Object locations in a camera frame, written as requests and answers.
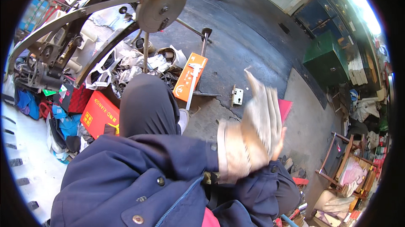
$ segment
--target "black pants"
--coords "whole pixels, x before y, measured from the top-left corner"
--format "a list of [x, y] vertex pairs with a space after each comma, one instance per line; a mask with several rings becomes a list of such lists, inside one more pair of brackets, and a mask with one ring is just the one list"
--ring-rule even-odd
[[[120, 136], [130, 137], [138, 134], [181, 134], [180, 114], [175, 97], [170, 88], [156, 76], [140, 74], [127, 85], [119, 107]], [[299, 192], [287, 170], [280, 165], [279, 188], [276, 198], [279, 214], [294, 209], [299, 201]], [[218, 187], [221, 200], [232, 199], [231, 187]]]

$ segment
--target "orange box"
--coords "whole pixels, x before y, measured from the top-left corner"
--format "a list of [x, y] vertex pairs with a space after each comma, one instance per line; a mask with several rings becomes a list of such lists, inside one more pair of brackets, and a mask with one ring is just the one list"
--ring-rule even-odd
[[190, 93], [191, 81], [193, 79], [193, 76], [191, 75], [191, 73], [193, 73], [193, 71], [194, 71], [194, 69], [191, 66], [189, 66], [188, 64], [189, 63], [198, 63], [202, 66], [200, 73], [198, 73], [198, 77], [196, 79], [196, 84], [194, 85], [194, 89], [195, 89], [197, 82], [200, 79], [201, 74], [205, 68], [205, 65], [207, 64], [207, 61], [208, 61], [207, 58], [202, 57], [196, 53], [191, 53], [190, 57], [187, 60], [187, 64], [185, 65], [183, 71], [181, 72], [179, 80], [177, 81], [176, 86], [173, 89], [173, 94], [175, 95], [176, 98], [181, 99], [185, 102], [187, 102], [187, 100], [188, 100], [188, 94]]
[[93, 92], [80, 122], [93, 138], [104, 134], [105, 124], [115, 127], [115, 135], [119, 135], [119, 109], [99, 91]]

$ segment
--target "hand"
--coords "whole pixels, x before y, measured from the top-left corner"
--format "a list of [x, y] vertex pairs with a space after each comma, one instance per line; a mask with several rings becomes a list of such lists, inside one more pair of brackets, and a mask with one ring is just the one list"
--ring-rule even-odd
[[277, 161], [278, 156], [280, 155], [283, 146], [284, 146], [284, 136], [286, 135], [287, 127], [283, 127], [281, 129], [281, 136], [279, 143], [277, 144], [276, 148], [274, 149], [273, 156], [271, 157], [271, 161]]

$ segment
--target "shoe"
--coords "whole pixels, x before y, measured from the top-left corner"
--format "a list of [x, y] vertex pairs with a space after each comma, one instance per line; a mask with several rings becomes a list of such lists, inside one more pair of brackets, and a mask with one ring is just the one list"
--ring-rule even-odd
[[185, 110], [184, 108], [180, 108], [179, 112], [180, 112], [180, 119], [178, 124], [180, 125], [181, 134], [183, 134], [183, 132], [187, 128], [188, 119], [190, 118], [190, 115], [188, 114], [188, 111]]

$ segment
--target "navy blue jacket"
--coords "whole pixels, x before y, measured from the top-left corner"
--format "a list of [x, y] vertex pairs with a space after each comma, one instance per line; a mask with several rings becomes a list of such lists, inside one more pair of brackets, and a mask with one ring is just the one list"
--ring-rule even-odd
[[[236, 200], [213, 210], [221, 226], [273, 226], [278, 163], [237, 182]], [[218, 171], [215, 143], [179, 135], [102, 135], [69, 163], [51, 225], [199, 227], [208, 203], [204, 171]]]

